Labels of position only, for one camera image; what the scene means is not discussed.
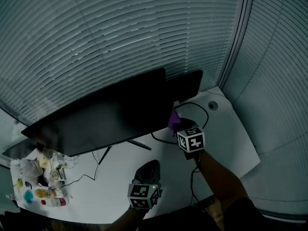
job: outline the clutter of items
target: clutter of items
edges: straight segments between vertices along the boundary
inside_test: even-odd
[[[53,150],[35,150],[27,158],[11,162],[14,194],[6,195],[13,201],[33,202],[45,206],[66,206],[72,198],[65,188],[65,170],[73,168],[76,158]]]

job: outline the bottle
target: bottle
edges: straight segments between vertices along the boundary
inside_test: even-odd
[[[8,199],[11,199],[11,200],[15,200],[15,201],[20,201],[21,200],[21,197],[20,196],[17,196],[15,194],[7,194],[5,195]]]
[[[52,198],[52,199],[41,200],[40,202],[42,203],[42,205],[47,205],[52,207],[68,205],[67,201],[64,198]]]
[[[37,197],[39,198],[55,198],[56,197],[56,193],[52,190],[37,189],[36,194],[37,194]]]

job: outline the plastic bag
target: plastic bag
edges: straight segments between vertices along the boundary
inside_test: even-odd
[[[20,161],[20,168],[21,168],[21,177],[24,179],[33,179],[41,176],[44,171],[39,166],[39,162],[37,159],[35,160],[28,160],[22,159]]]

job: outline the monitor stand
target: monitor stand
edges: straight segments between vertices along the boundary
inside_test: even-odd
[[[140,143],[140,142],[137,142],[137,141],[134,141],[134,140],[129,140],[129,141],[127,141],[128,143],[131,143],[131,144],[133,144],[133,145],[137,145],[137,146],[139,146],[139,147],[141,147],[141,148],[143,148],[143,149],[146,149],[146,150],[151,150],[151,147],[148,147],[148,146],[146,146],[146,145],[144,145],[144,144],[142,144],[142,143]]]
[[[127,141],[128,143],[131,143],[131,144],[133,144],[133,145],[137,145],[137,146],[139,146],[139,147],[141,147],[141,148],[143,148],[143,149],[146,149],[146,150],[151,150],[151,147],[148,147],[148,146],[146,146],[146,145],[144,145],[144,144],[142,144],[142,143],[140,143],[140,142],[137,142],[137,141],[134,141],[134,140],[129,140],[129,141]],[[102,158],[100,159],[100,162],[98,163],[99,165],[101,164],[101,162],[103,161],[103,159],[106,157],[106,155],[107,155],[107,153],[110,151],[110,149],[111,149],[111,147],[112,146],[108,146],[108,148],[107,148],[107,150],[105,151],[105,153],[104,153],[104,155],[102,156]]]

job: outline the dark clothing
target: dark clothing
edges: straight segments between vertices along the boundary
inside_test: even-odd
[[[225,231],[261,230],[265,231],[265,217],[263,217],[248,198],[232,203],[224,214]],[[145,219],[139,230],[205,230],[219,231],[212,217],[197,208],[186,207],[181,210],[164,214],[155,218]]]

